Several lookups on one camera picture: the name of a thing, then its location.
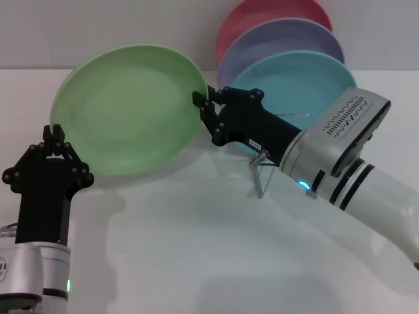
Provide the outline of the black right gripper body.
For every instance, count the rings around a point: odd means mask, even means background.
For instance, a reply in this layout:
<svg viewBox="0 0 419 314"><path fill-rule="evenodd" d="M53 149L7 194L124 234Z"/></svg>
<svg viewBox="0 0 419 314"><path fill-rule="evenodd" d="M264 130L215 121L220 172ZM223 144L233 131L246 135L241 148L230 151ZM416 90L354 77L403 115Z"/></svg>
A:
<svg viewBox="0 0 419 314"><path fill-rule="evenodd" d="M277 166L301 129L263 108L260 101L227 103L218 115L217 146L239 142L256 152L266 150Z"/></svg>

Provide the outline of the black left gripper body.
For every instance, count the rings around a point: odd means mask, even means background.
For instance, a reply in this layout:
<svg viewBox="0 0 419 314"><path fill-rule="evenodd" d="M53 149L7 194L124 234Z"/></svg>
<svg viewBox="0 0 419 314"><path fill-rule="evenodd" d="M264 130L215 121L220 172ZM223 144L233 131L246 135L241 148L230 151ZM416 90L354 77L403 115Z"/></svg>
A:
<svg viewBox="0 0 419 314"><path fill-rule="evenodd" d="M82 190L64 159L47 158L20 173L16 243L67 245L73 196Z"/></svg>

